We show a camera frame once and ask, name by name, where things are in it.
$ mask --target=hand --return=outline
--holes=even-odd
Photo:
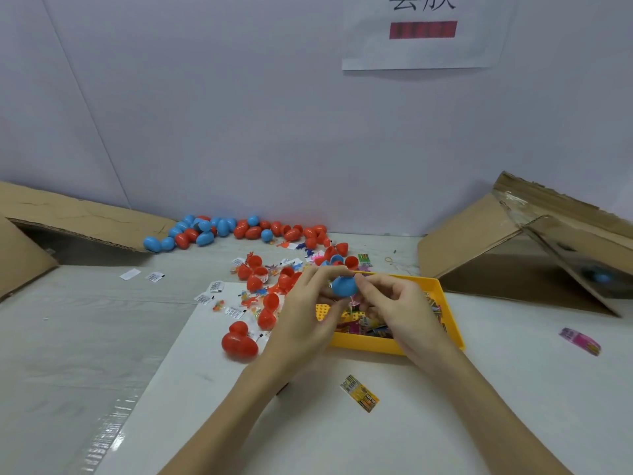
[[[311,265],[286,295],[277,324],[260,357],[262,363],[279,368],[284,383],[330,343],[336,325],[350,303],[349,298],[336,301],[328,280],[352,275],[347,267]],[[330,305],[327,317],[321,322],[316,317],[317,303]]]
[[[442,356],[456,350],[417,283],[382,273],[357,273],[354,280],[361,293],[360,309],[383,319],[405,355],[424,372],[433,375]]]

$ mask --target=forearm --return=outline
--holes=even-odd
[[[246,367],[233,389],[160,475],[220,475],[233,460],[253,425],[283,386],[260,357]]]
[[[493,475],[570,475],[458,350],[434,379],[444,390]]]

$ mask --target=yellow sticker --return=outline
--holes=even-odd
[[[348,393],[351,398],[355,399],[367,413],[371,412],[380,401],[377,396],[370,392],[367,387],[360,383],[353,375],[348,375],[347,378],[345,378],[345,381],[341,383],[341,388]]]

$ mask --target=person's right hand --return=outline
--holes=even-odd
[[[383,273],[368,277],[357,273],[354,280],[361,294],[360,309],[383,319],[405,355],[424,372],[433,375],[441,369],[443,357],[456,347],[419,285]]]

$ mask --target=chinese character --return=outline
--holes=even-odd
[[[430,5],[429,5],[429,0],[427,0],[427,1],[424,3],[424,7],[423,7],[422,11],[424,11],[424,10],[427,8],[427,6],[428,6],[429,8],[431,8],[431,10],[432,10],[432,11],[435,11],[435,10],[437,10],[440,6],[442,6],[444,3],[446,3],[448,6],[450,6],[450,7],[451,7],[451,10],[455,9],[455,6],[453,6],[453,5],[451,4],[451,1],[450,1],[450,0],[433,0],[433,1],[431,1],[431,4],[430,4]]]
[[[395,10],[404,10],[405,8],[413,8],[414,10],[416,10],[417,8],[415,7],[415,4],[413,4],[413,2],[416,1],[420,1],[420,0],[389,0],[390,2],[398,2],[398,4],[396,5],[396,7],[394,8]]]

